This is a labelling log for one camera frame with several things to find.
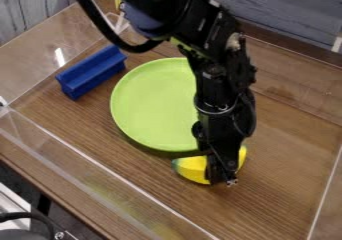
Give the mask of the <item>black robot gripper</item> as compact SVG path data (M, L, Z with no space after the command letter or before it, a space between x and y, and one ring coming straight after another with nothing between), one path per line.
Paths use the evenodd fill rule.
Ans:
M194 105L198 121L192 134L202 150L210 151L211 184L238 184L239 149L256 127L255 98L250 86L256 68L248 61L227 65L190 63L195 76Z

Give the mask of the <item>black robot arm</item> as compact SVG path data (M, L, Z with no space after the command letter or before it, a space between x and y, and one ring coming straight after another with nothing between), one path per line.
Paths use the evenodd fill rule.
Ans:
M192 136L206 153L198 178L207 184L235 185L247 153L243 141L256 128L251 91L256 68L230 10L215 0L121 0L124 16L145 38L131 45L115 33L93 0L76 1L103 36L123 50L143 53L165 41L177 47L195 76Z

